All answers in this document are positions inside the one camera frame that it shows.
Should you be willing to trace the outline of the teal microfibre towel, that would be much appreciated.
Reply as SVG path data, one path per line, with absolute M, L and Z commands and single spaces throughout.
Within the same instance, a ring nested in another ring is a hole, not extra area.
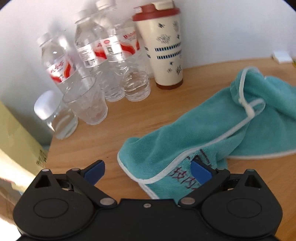
M 191 174 L 198 160 L 213 169 L 227 158 L 267 159 L 295 153 L 295 87 L 255 67 L 231 85 L 117 154 L 122 170 L 153 199 L 179 201 L 201 184 Z

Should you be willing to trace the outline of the yellow paper shopping bag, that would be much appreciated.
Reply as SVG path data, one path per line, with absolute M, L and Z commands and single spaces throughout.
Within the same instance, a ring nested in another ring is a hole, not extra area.
M 1 178 L 27 187 L 45 168 L 47 151 L 1 103 Z

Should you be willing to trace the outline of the small jar white lid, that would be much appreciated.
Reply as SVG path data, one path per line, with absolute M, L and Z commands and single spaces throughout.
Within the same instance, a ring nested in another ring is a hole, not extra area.
M 40 95 L 34 105 L 35 114 L 47 124 L 59 140 L 71 136 L 79 123 L 78 117 L 62 98 L 61 94 L 48 90 Z

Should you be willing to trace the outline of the clear plastic cup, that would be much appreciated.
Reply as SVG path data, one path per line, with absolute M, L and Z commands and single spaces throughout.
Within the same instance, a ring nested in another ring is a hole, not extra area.
M 63 95 L 63 102 L 88 125 L 98 125 L 108 114 L 104 92 L 93 76 L 73 82 Z

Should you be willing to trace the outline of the left clear water bottle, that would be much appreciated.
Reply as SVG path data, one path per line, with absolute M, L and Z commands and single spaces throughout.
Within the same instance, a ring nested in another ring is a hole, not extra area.
M 65 94 L 81 75 L 60 41 L 50 33 L 45 33 L 37 39 L 41 48 L 41 63 L 46 72 Z

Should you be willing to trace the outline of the clear water bottle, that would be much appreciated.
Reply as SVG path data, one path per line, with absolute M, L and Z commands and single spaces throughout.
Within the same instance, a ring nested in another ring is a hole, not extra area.
M 144 100 L 151 93 L 134 22 L 120 16 L 116 1 L 97 1 L 96 21 L 107 37 L 101 40 L 107 59 L 119 76 L 119 86 L 129 101 Z
M 121 100 L 125 94 L 100 43 L 107 36 L 106 30 L 96 23 L 85 9 L 76 13 L 74 19 L 76 24 L 74 43 L 85 68 L 98 81 L 107 101 Z
M 81 75 L 60 41 L 50 33 L 45 33 L 37 39 L 41 48 L 41 63 L 46 72 L 65 94 Z

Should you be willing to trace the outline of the middle clear water bottle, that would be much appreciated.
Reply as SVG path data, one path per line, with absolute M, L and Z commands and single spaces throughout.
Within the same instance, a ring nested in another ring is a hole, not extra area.
M 125 94 L 100 43 L 107 36 L 106 30 L 96 23 L 85 9 L 76 13 L 74 19 L 76 24 L 74 43 L 85 68 L 98 81 L 107 101 L 121 100 Z

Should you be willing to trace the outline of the right clear water bottle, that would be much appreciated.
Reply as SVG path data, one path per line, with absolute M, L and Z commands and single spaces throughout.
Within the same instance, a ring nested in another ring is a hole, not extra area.
M 120 16 L 116 1 L 97 1 L 96 21 L 107 37 L 101 40 L 107 59 L 119 76 L 119 86 L 129 101 L 144 100 L 151 93 L 134 22 Z

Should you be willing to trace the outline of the cream tumbler red lid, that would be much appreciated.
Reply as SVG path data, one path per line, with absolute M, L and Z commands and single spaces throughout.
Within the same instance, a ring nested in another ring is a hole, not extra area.
M 143 39 L 154 80 L 160 89 L 183 83 L 181 11 L 174 1 L 155 1 L 134 8 L 132 20 Z

